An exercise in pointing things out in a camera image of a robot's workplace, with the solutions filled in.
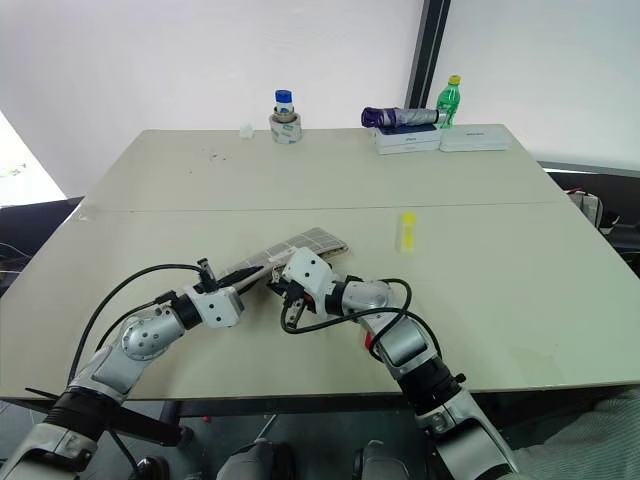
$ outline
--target green plastic bottle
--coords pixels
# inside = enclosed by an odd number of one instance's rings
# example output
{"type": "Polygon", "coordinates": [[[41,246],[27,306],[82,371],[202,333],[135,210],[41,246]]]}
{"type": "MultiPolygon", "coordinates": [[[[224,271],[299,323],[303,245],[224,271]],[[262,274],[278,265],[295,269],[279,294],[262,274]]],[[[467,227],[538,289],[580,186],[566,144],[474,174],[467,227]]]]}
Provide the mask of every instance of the green plastic bottle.
{"type": "Polygon", "coordinates": [[[460,85],[460,76],[451,75],[449,77],[449,84],[440,95],[438,95],[438,105],[436,108],[438,111],[447,114],[445,120],[438,124],[440,128],[451,128],[453,124],[453,116],[458,110],[458,105],[460,105],[460,90],[458,89],[458,85],[460,85]]]}

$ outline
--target striped cloth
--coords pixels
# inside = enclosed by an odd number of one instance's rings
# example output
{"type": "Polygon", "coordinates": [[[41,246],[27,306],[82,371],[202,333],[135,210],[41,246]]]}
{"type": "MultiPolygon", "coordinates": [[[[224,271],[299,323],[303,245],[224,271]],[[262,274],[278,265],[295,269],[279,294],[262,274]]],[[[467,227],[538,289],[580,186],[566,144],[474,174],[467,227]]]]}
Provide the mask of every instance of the striped cloth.
{"type": "Polygon", "coordinates": [[[640,479],[640,389],[602,400],[544,444],[514,454],[535,480],[640,479]]]}

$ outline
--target blue bottle cap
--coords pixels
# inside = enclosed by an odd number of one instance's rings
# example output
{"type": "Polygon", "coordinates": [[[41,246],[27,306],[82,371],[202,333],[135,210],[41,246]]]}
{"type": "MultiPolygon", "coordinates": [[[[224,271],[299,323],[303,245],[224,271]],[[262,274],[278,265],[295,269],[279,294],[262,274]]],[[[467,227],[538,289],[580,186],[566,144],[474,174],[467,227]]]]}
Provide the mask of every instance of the blue bottle cap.
{"type": "Polygon", "coordinates": [[[278,103],[291,103],[291,91],[290,90],[276,90],[276,102],[278,103]]]}

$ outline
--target tape roll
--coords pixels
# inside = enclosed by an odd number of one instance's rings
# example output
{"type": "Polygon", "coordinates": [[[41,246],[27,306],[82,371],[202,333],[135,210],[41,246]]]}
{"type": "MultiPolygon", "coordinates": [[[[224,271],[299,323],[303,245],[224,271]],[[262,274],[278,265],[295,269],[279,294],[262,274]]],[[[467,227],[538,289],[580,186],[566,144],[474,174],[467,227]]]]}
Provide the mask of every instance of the tape roll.
{"type": "Polygon", "coordinates": [[[276,143],[296,143],[302,138],[302,127],[300,125],[300,115],[295,114],[295,119],[288,123],[280,123],[275,115],[269,117],[271,125],[271,136],[276,143]]]}

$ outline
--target white table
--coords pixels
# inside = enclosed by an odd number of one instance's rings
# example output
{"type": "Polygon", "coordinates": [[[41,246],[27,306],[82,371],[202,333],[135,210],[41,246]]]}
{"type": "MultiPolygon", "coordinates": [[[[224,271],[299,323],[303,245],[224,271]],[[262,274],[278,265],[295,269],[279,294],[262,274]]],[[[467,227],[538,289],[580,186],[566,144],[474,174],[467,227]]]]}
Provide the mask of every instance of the white table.
{"type": "MultiPolygon", "coordinates": [[[[268,132],[147,131],[0,300],[0,396],[62,391],[84,323],[132,272],[203,256],[221,271],[314,226],[350,246],[332,259],[337,272],[410,282],[412,310],[473,390],[640,379],[640,282],[517,142],[378,156],[357,129],[307,131],[289,146],[268,132]],[[404,211],[417,215],[408,255],[395,249],[404,211]]],[[[100,317],[87,355],[125,309],[194,281],[162,272],[134,283],[100,317]]],[[[132,398],[398,391],[357,326],[290,336],[273,293],[244,301],[239,326],[192,330],[132,398]]]]}

